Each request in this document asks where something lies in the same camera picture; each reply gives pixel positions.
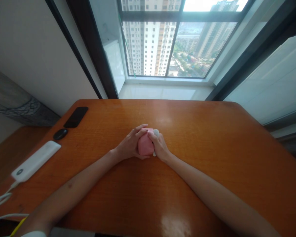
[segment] white power bank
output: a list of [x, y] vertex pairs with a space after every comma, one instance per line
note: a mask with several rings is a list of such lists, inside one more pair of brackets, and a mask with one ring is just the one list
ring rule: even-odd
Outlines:
[[61, 145], [56, 142], [48, 141], [33, 155], [30, 156], [22, 165], [16, 168], [12, 177], [19, 183], [28, 180], [36, 171], [39, 170], [59, 149]]

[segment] hand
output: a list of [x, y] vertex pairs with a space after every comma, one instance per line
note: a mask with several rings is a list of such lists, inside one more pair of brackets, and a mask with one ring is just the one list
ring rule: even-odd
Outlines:
[[130, 157], [138, 157], [139, 159], [146, 159], [149, 156], [141, 156], [138, 153], [138, 139], [147, 133], [148, 129], [142, 129], [147, 127], [148, 124], [142, 124], [136, 128], [134, 128], [125, 138], [124, 140], [113, 150], [120, 161], [128, 159]]
[[171, 156], [171, 152], [169, 151], [167, 144], [164, 141], [162, 133], [159, 134], [159, 138], [151, 132], [148, 132], [148, 137], [153, 141], [155, 145], [155, 153], [157, 157], [163, 162], [167, 161], [167, 159]]

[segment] pink mouse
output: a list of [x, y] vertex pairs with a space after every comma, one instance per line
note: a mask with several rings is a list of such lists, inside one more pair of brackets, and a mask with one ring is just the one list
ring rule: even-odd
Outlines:
[[[154, 133], [153, 128], [145, 129], [148, 129], [148, 132]], [[141, 156], [152, 155], [155, 150], [153, 142], [148, 137], [148, 132], [141, 136], [138, 140], [138, 152]]]

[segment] black computer mouse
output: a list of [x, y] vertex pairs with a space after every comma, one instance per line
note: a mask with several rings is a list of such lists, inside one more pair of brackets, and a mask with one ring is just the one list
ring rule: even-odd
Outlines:
[[65, 128], [62, 128], [54, 134], [54, 139], [60, 140], [60, 139], [64, 138], [67, 135], [67, 133], [68, 133], [68, 130]]

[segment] window frame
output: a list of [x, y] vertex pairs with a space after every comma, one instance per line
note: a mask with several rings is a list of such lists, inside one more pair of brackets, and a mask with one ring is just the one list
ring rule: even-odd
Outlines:
[[[143, 22], [146, 25], [148, 22], [175, 22], [176, 27], [175, 31], [171, 37], [172, 45], [170, 49], [169, 58], [167, 60], [167, 69], [164, 76], [158, 75], [133, 75], [129, 74], [129, 67], [127, 62], [127, 49], [125, 44], [125, 35], [122, 33], [123, 39], [123, 46], [124, 46], [124, 53], [125, 53], [125, 62], [126, 62], [126, 70], [128, 77], [155, 77], [155, 78], [174, 78], [174, 79], [182, 79], [183, 81], [186, 79], [197, 79], [204, 81], [207, 79], [207, 76], [211, 69], [213, 68], [214, 64], [217, 62], [219, 56], [224, 51], [226, 45], [232, 38], [233, 34], [236, 32], [237, 28], [239, 27], [240, 23], [252, 7], [255, 0], [248, 0], [247, 4], [243, 8], [241, 12], [184, 12], [184, 4], [185, 0], [181, 0], [181, 5], [179, 11], [123, 11], [122, 10], [122, 3], [120, 0], [117, 0], [118, 11], [120, 15], [121, 22]], [[215, 58], [214, 62], [212, 63], [211, 67], [207, 71], [204, 77], [174, 77], [168, 76], [170, 62], [172, 59], [172, 54], [174, 50], [174, 45], [176, 42], [177, 33], [180, 27], [181, 22], [235, 22], [236, 25], [232, 30], [231, 34], [229, 35], [228, 39], [226, 40], [224, 46], [219, 51], [217, 57]]]

